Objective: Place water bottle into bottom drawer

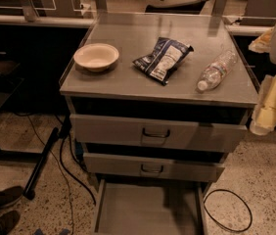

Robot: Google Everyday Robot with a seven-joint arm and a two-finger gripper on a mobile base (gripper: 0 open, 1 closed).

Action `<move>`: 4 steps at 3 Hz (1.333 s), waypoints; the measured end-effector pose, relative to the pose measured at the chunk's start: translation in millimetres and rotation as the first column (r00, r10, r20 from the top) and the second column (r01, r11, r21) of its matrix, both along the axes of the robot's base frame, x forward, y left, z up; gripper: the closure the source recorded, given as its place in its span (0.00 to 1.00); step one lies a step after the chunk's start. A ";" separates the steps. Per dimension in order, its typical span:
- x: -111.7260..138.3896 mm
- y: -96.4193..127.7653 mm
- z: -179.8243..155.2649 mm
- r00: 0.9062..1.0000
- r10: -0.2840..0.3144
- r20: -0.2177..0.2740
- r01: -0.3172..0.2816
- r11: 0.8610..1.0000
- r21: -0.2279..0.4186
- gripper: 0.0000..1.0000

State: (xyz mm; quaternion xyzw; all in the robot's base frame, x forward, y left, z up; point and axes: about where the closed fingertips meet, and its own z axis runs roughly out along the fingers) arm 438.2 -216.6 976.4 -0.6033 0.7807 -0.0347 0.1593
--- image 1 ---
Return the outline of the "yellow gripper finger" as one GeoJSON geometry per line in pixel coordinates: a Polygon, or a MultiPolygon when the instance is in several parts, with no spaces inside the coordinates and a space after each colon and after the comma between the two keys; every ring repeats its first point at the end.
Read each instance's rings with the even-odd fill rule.
{"type": "Polygon", "coordinates": [[[258,101],[253,110],[250,131],[266,135],[276,127],[276,75],[267,75],[261,82],[258,101]]]}
{"type": "Polygon", "coordinates": [[[250,45],[249,49],[256,53],[269,53],[271,49],[271,36],[273,29],[269,28],[250,45]]]}

